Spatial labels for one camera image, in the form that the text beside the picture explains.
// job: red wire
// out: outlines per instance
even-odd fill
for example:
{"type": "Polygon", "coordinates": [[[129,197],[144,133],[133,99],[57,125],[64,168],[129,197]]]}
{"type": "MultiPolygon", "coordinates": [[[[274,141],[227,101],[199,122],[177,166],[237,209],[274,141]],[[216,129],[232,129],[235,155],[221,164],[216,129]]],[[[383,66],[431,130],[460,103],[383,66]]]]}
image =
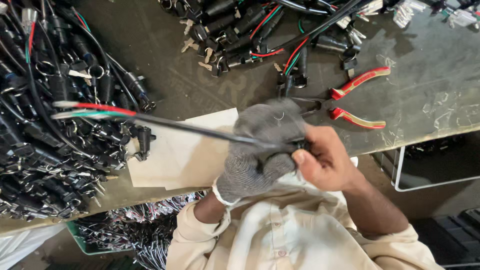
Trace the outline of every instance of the red wire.
{"type": "Polygon", "coordinates": [[[101,105],[101,104],[93,104],[93,103],[78,103],[74,107],[76,108],[88,108],[88,109],[99,109],[99,110],[107,110],[107,111],[117,111],[121,113],[125,113],[126,115],[134,116],[137,113],[131,110],[121,109],[109,105],[101,105]]]}
{"type": "Polygon", "coordinates": [[[258,53],[253,53],[253,52],[251,52],[250,54],[253,55],[253,56],[265,57],[265,56],[270,56],[270,55],[277,54],[277,53],[279,53],[279,52],[281,52],[281,51],[283,51],[283,48],[278,49],[278,50],[276,50],[276,51],[274,51],[274,52],[271,52],[271,53],[268,53],[268,54],[258,54],[258,53]]]}
{"type": "Polygon", "coordinates": [[[28,37],[28,54],[32,55],[32,45],[33,45],[33,34],[35,32],[35,22],[32,23],[32,31],[28,37]]]}
{"type": "Polygon", "coordinates": [[[272,9],[272,11],[269,14],[267,14],[267,16],[265,16],[265,18],[257,25],[257,28],[255,28],[255,30],[250,35],[250,39],[252,39],[253,35],[255,35],[258,29],[260,29],[260,27],[264,24],[264,22],[268,19],[268,17],[270,17],[270,15],[272,15],[273,12],[275,12],[275,10],[278,9],[279,7],[280,5],[277,5],[275,8],[272,9]]]}
{"type": "Polygon", "coordinates": [[[285,74],[285,72],[287,72],[287,68],[288,68],[288,64],[290,64],[290,61],[292,60],[293,56],[295,55],[295,53],[300,49],[300,47],[303,46],[303,44],[308,40],[308,37],[302,41],[302,43],[300,43],[300,45],[293,51],[292,55],[290,55],[290,58],[288,59],[287,61],[287,64],[285,65],[285,69],[283,70],[283,74],[285,74]]]}
{"type": "Polygon", "coordinates": [[[84,21],[80,18],[77,12],[75,12],[75,15],[77,15],[78,20],[82,23],[85,29],[88,29],[87,26],[85,25],[84,21]]]}

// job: hand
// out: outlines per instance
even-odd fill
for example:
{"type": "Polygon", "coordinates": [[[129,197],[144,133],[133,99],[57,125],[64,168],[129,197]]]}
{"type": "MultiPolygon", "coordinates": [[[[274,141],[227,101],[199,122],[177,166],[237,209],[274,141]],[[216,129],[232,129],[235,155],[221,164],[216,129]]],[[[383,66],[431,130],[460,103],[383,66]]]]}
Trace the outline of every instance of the hand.
{"type": "MultiPolygon", "coordinates": [[[[303,138],[304,129],[300,108],[289,99],[276,99],[240,113],[233,133],[285,143],[303,138]]],[[[214,192],[222,203],[232,205],[243,197],[267,192],[278,178],[294,169],[289,154],[266,153],[263,148],[232,143],[214,192]]]]}
{"type": "Polygon", "coordinates": [[[308,182],[324,191],[344,191],[365,179],[353,166],[332,127],[307,125],[306,129],[305,137],[312,144],[314,156],[300,149],[292,154],[292,158],[308,182]]]}

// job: pliers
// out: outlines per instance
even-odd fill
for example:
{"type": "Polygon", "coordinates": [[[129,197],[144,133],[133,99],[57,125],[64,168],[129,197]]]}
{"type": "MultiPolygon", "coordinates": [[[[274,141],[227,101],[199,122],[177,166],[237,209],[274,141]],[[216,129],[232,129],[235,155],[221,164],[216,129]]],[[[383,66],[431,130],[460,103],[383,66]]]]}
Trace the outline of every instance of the pliers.
{"type": "Polygon", "coordinates": [[[360,119],[355,115],[348,113],[346,110],[336,107],[334,102],[344,97],[350,91],[352,91],[357,86],[359,86],[361,83],[368,81],[372,78],[375,78],[377,76],[383,76],[383,75],[389,75],[389,74],[390,74],[389,67],[380,67],[380,68],[369,70],[363,73],[362,75],[355,77],[340,89],[331,88],[330,90],[331,90],[332,98],[329,100],[320,99],[320,98],[293,98],[293,97],[292,99],[296,99],[299,101],[310,101],[318,104],[315,109],[303,113],[302,116],[310,115],[321,110],[326,110],[330,113],[330,118],[332,120],[336,120],[339,117],[342,117],[348,122],[355,125],[359,125],[364,128],[370,128],[370,129],[384,128],[386,125],[385,121],[367,121],[367,120],[360,119]]]}

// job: shirt sleeve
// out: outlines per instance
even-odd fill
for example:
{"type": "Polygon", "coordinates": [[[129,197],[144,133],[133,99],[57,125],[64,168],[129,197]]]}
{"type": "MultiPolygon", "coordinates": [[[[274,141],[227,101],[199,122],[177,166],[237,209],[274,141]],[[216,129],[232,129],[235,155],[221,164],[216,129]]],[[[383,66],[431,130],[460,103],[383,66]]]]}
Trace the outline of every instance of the shirt sleeve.
{"type": "Polygon", "coordinates": [[[359,232],[350,234],[381,269],[389,270],[442,270],[435,263],[426,245],[418,241],[418,234],[412,225],[399,233],[376,237],[363,237],[359,232]]]}
{"type": "Polygon", "coordinates": [[[205,224],[197,220],[193,209],[198,201],[186,205],[177,215],[177,228],[168,248],[167,270],[201,270],[215,247],[216,237],[230,224],[227,211],[220,223],[205,224]]]}

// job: tangled wires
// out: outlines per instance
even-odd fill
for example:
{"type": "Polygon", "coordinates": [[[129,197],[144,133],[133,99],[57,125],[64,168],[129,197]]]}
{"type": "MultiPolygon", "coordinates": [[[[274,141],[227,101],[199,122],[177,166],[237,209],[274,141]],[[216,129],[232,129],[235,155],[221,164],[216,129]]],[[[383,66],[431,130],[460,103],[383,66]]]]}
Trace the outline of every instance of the tangled wires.
{"type": "Polygon", "coordinates": [[[78,219],[75,224],[86,243],[115,251],[131,248],[135,262],[147,269],[164,270],[178,212],[203,196],[195,192],[124,207],[78,219]]]}

